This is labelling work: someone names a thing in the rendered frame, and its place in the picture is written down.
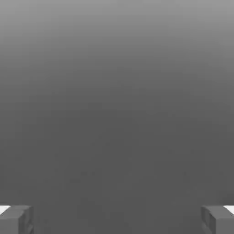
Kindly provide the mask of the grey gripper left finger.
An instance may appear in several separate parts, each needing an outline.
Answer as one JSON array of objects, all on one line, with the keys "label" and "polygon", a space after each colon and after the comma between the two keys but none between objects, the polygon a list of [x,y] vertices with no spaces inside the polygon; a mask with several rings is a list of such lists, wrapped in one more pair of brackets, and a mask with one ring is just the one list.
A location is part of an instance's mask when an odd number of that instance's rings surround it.
[{"label": "grey gripper left finger", "polygon": [[34,234],[34,208],[0,205],[0,234]]}]

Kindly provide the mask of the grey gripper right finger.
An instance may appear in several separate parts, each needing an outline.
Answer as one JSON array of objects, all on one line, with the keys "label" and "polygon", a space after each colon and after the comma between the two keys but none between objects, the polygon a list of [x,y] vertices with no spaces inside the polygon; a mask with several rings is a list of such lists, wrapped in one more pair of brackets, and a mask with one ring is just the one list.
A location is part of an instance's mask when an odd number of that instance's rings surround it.
[{"label": "grey gripper right finger", "polygon": [[234,234],[234,205],[201,206],[203,234]]}]

